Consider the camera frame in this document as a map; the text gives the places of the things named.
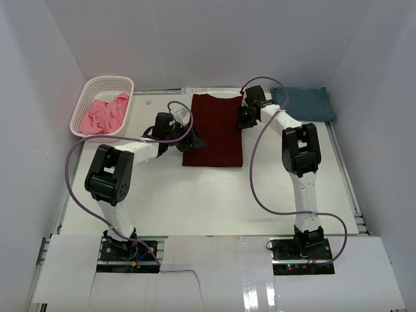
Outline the dark red t shirt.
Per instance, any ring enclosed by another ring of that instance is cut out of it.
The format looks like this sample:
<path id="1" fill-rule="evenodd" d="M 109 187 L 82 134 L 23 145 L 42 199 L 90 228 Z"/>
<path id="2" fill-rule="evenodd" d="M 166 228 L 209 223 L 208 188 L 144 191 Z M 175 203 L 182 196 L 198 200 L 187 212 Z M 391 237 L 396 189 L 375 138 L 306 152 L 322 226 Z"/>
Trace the dark red t shirt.
<path id="1" fill-rule="evenodd" d="M 191 111 L 196 132 L 205 148 L 183 154 L 183 166 L 240 168 L 243 166 L 242 131 L 237 128 L 242 97 L 218 98 L 194 94 Z"/>

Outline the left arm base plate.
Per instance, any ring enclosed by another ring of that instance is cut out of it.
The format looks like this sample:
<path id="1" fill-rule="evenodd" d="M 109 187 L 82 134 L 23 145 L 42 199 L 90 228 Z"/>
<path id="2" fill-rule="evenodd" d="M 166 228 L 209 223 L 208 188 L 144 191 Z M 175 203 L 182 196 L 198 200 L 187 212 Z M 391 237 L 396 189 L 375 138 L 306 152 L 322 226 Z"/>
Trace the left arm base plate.
<path id="1" fill-rule="evenodd" d="M 159 265 L 155 262 L 148 249 L 134 244 L 127 252 L 119 250 L 105 239 L 102 240 L 97 260 L 96 272 L 115 274 L 158 274 Z"/>

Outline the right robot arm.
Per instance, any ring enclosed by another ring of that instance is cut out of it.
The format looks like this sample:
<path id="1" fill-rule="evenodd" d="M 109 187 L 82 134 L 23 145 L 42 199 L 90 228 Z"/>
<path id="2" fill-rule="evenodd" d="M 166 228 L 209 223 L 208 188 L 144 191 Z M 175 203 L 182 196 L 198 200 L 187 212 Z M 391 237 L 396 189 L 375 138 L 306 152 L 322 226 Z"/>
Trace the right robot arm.
<path id="1" fill-rule="evenodd" d="M 261 86 L 241 89 L 243 101 L 237 106 L 239 129 L 264 123 L 281 136 L 281 161 L 289 173 L 294 190 L 295 222 L 293 250 L 301 259 L 309 259 L 324 242 L 316 198 L 316 176 L 322 160 L 317 128 L 286 113 Z"/>

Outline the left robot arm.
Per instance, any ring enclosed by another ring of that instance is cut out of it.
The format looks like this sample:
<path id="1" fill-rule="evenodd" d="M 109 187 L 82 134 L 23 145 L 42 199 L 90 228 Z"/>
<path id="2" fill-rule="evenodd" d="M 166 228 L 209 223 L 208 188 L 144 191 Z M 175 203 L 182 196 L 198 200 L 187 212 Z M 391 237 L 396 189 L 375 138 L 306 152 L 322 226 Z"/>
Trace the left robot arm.
<path id="1" fill-rule="evenodd" d="M 130 189 L 133 167 L 160 157 L 171 146 L 180 152 L 207 146 L 187 109 L 158 113 L 155 125 L 137 142 L 115 147 L 102 144 L 96 150 L 84 186 L 109 223 L 104 237 L 122 259 L 132 259 L 138 252 L 137 232 L 122 203 Z"/>

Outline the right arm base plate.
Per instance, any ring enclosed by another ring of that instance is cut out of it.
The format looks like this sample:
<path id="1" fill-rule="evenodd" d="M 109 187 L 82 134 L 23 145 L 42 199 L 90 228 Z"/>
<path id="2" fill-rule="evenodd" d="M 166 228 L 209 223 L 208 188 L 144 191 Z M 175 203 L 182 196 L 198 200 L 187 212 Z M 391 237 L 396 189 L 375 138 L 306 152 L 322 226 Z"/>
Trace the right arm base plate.
<path id="1" fill-rule="evenodd" d="M 332 260 L 329 240 L 312 252 L 300 253 L 293 239 L 273 239 L 266 243 L 271 251 L 272 268 L 275 276 L 318 276 L 334 275 L 334 265 L 324 265 Z"/>

